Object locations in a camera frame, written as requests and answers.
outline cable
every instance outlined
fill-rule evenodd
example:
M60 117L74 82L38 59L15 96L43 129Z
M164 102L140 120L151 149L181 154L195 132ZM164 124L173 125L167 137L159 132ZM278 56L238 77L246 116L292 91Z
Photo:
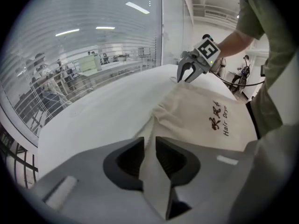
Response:
M264 83L264 81L260 82L260 83L256 83L256 84L235 84L235 83L230 83L224 79L222 79L221 77L219 77L218 75L216 75L220 80L222 80L223 82L227 83L227 84L233 84L233 85L237 85L237 86L255 86L255 85L258 85L258 84L262 84Z

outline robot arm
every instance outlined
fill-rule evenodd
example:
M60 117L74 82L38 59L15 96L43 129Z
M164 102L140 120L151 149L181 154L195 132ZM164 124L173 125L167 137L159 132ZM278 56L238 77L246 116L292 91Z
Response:
M177 81L180 82L186 70L192 68L193 72L185 82L190 83L200 74L206 74L220 54L220 49L206 38L194 46L194 50L182 54L183 59L178 63Z

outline person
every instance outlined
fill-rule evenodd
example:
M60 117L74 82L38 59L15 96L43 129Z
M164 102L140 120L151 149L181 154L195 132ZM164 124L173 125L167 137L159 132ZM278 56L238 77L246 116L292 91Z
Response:
M59 65L60 78L62 80L64 80L64 82L67 84L67 86L69 87L69 89L71 91L73 91L74 90L74 86L71 84L72 78L68 74L68 72L70 70L69 67L67 65L62 65L61 61L59 59L57 60L57 64Z
M93 59L94 59L94 63L95 63L95 66L97 67L97 70L100 71L102 70L102 66L101 66L101 58L100 58L100 55L99 54L95 54L95 52L93 51L92 52L93 54Z
M204 40L205 38L209 38L211 41L214 42L213 38L209 35L209 34L204 34L202 36L202 40ZM217 59L214 64L212 65L210 72L218 75L219 77L221 77L222 79L225 76L225 67L226 67L226 60L225 58L220 58Z
M232 83L235 83L237 80L239 80L238 84L241 84L240 82L242 81L242 84L246 84L247 82L247 78L250 75L250 62L249 62L249 56L245 55L243 57L243 62L241 64L240 67L237 68L237 70L239 70L239 73L235 74ZM237 86L235 89L233 89L234 85L231 84L229 86L229 89L232 91L232 93L236 93L239 89L240 86Z
M61 92L53 78L54 73L43 63L44 54L37 54L35 59L38 60L34 62L35 69L33 71L32 84L43 105L48 110L48 116L45 121L46 125L50 121L51 116L55 117L64 108L71 105L72 102L67 100Z
M103 57L104 57L104 58L103 58L103 60L104 60L104 65L110 63L109 60L108 60L108 57L107 57L107 54L106 54L106 53L103 54Z
M266 34L270 52L265 64L265 81L257 95L246 104L258 136L282 126L281 117L268 94L296 51L296 43L279 11L270 0L240 0L236 30L218 44L219 58L245 50L254 39Z

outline desk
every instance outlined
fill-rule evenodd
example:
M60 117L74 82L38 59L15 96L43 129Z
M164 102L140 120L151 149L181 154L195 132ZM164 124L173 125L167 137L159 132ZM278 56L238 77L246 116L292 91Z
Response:
M176 85L170 77L177 76L177 68L163 65L116 80L60 112L39 135L39 176L77 153L132 138ZM183 79L190 73L188 70ZM213 74L200 75L192 84L235 99Z
M118 70L118 68L125 70L131 66L136 66L138 63L142 64L142 61L113 62L102 65L102 70L93 69L85 72L80 72L79 74L82 76L90 77L100 72Z

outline green sleeve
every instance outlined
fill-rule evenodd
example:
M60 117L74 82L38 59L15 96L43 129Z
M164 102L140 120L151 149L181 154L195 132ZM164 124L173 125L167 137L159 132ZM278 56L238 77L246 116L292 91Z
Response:
M240 0L240 13L236 29L257 40L264 34L264 30L250 4L244 0Z

